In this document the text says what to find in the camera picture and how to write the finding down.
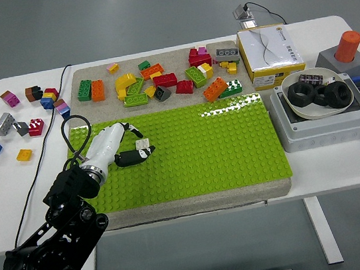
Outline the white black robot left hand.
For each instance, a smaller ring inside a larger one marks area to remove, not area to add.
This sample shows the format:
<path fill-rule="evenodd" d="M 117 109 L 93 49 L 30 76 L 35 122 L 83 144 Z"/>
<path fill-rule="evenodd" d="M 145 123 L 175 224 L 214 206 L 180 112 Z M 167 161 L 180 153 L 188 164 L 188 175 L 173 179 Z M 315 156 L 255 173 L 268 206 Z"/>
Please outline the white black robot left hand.
<path fill-rule="evenodd" d="M 126 131 L 131 131 L 138 138 L 143 138 L 142 133 L 134 125 L 127 122 L 107 126 L 92 140 L 86 155 L 87 160 L 80 165 L 80 168 L 97 168 L 104 173 L 107 172 L 108 166 L 113 162 L 118 167 L 123 168 L 146 161 L 155 151 L 155 146 L 117 153 Z"/>

